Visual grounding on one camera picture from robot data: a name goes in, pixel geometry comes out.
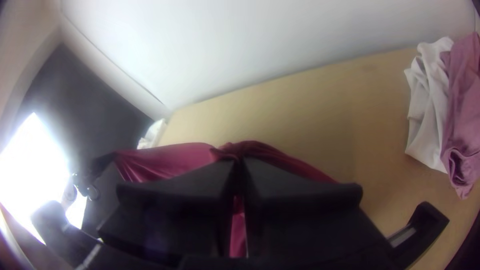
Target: pink fabric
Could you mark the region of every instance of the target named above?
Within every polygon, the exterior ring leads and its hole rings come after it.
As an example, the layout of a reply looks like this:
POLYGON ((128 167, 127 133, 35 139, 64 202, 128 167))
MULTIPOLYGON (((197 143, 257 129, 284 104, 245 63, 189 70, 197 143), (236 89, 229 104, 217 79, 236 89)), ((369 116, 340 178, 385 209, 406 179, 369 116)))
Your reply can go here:
MULTIPOLYGON (((311 180, 336 183, 313 166, 258 141, 229 142, 218 149, 206 143, 192 142, 123 150, 116 152, 114 162, 125 181, 144 183, 170 179, 218 160, 239 161, 243 157, 262 160, 311 180)), ((230 256, 245 257, 247 247, 242 198, 235 197, 233 204, 230 256)))
POLYGON ((443 52, 449 79, 440 158, 452 186, 465 199, 480 177, 480 38, 474 32, 443 52))
POLYGON ((170 179, 212 162, 210 144, 189 142, 116 151, 115 165, 125 181, 144 183, 170 179))

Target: sunlight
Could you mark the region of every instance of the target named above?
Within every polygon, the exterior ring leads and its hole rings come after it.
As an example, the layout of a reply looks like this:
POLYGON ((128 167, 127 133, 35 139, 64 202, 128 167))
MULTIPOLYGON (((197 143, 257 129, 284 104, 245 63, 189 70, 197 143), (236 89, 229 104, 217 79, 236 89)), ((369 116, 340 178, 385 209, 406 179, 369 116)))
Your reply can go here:
MULTIPOLYGON (((0 154, 0 202, 41 242, 31 214, 48 201, 60 201, 70 173, 62 149, 32 113, 0 154)), ((87 198, 78 194, 66 212, 70 223, 81 228, 87 198)))

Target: purple shirt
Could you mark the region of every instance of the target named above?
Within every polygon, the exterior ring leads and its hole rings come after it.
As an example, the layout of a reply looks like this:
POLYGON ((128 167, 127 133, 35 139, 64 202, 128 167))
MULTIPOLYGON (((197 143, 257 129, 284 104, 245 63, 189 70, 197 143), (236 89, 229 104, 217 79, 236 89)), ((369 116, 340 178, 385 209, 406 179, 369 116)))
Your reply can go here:
POLYGON ((474 32, 442 52, 449 79, 440 159, 460 198, 480 177, 480 38, 474 32))

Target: black plastic mount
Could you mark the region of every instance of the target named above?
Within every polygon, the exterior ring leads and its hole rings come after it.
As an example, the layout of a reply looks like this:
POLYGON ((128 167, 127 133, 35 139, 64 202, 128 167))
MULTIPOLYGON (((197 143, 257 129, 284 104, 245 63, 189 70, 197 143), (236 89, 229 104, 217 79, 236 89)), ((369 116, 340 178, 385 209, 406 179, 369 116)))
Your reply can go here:
POLYGON ((362 188, 301 178, 254 158, 116 187, 119 207, 98 228, 71 226, 59 204, 32 221, 46 245, 80 269, 405 269, 449 220, 428 202, 385 238, 360 209, 362 188), (247 257, 230 258, 233 197, 243 198, 247 257))

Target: wooden table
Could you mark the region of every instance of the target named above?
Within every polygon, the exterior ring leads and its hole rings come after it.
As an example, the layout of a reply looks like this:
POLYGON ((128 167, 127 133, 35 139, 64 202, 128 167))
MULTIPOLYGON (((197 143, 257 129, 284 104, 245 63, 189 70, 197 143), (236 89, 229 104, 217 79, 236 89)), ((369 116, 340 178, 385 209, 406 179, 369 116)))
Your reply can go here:
POLYGON ((480 208, 477 185, 460 200, 448 176, 404 154, 415 49, 281 77, 176 111, 159 145, 257 140, 341 183, 363 186, 361 208, 388 236, 428 201, 450 223, 412 269, 444 269, 480 208))

